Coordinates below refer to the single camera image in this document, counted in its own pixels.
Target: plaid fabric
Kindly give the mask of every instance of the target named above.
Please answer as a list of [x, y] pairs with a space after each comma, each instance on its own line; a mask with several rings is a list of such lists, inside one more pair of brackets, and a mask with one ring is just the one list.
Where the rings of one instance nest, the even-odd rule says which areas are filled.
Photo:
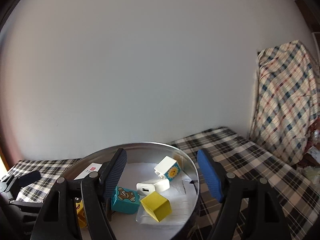
[[[234, 172], [244, 179], [265, 177], [275, 187], [278, 200], [283, 207], [293, 239], [302, 239], [317, 219], [320, 212], [320, 196], [311, 182], [283, 161], [248, 141], [229, 128], [210, 129], [189, 137], [173, 141], [171, 145], [186, 152], [197, 165], [196, 152], [206, 148], [215, 161], [226, 171]], [[55, 179], [78, 159], [63, 161], [20, 161], [9, 174], [21, 175], [39, 169], [43, 182], [30, 185], [20, 192], [20, 199], [40, 202], [49, 192]], [[197, 230], [193, 239], [206, 239], [215, 222], [221, 204], [211, 197], [204, 178], [199, 171], [201, 185], [201, 210]], [[234, 239], [240, 239], [244, 227], [247, 202], [243, 200]]]
[[8, 171], [2, 180], [10, 175], [21, 176], [31, 171], [40, 171], [41, 179], [22, 188], [18, 194], [17, 200], [25, 202], [42, 202], [45, 196], [49, 193], [56, 179], [60, 177], [66, 168], [70, 167], [78, 160], [80, 159], [53, 161], [21, 160]]
[[250, 139], [289, 165], [299, 162], [316, 120], [319, 66], [300, 41], [258, 56], [258, 98]]

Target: brown bear illustration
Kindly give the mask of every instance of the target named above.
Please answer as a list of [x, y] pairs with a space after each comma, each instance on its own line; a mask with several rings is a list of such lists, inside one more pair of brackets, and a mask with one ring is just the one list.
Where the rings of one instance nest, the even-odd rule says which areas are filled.
[[118, 188], [118, 191], [119, 191], [119, 195], [118, 195], [119, 199], [121, 199], [121, 200], [129, 199], [131, 202], [136, 201], [136, 197], [132, 191], [127, 192], [121, 187]]

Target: gray wall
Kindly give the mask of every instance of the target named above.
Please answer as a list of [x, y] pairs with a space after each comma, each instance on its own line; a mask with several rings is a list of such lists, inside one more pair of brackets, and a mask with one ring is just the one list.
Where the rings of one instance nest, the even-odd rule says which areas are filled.
[[22, 0], [1, 37], [13, 160], [219, 125], [246, 135], [257, 50], [300, 39], [315, 51], [293, 0]]

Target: black and white plaid cloth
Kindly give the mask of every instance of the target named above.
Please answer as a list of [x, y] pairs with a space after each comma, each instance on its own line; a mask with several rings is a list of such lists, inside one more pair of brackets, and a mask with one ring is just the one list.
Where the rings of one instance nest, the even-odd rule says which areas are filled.
[[[169, 143], [186, 152], [197, 165], [196, 152], [206, 148], [212, 158], [226, 171], [244, 179], [266, 178], [277, 190], [292, 239], [302, 239], [320, 213], [320, 196], [313, 184], [289, 165], [243, 138], [229, 128], [210, 129]], [[41, 202], [60, 174], [78, 159], [62, 161], [19, 161], [8, 172], [21, 175], [40, 170], [41, 181], [24, 188], [18, 199]], [[199, 171], [201, 185], [201, 210], [194, 239], [206, 239], [215, 222], [221, 204], [211, 197]], [[247, 202], [243, 200], [234, 239], [240, 239], [244, 227]]]

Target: yellow block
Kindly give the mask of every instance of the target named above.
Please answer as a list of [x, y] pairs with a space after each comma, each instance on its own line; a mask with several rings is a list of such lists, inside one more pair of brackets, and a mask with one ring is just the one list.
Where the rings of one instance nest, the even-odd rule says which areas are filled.
[[76, 203], [76, 210], [78, 215], [79, 227], [84, 228], [87, 225], [87, 220], [85, 219], [82, 200], [80, 203]]
[[158, 222], [172, 212], [169, 200], [156, 191], [140, 200], [140, 203], [145, 211]]

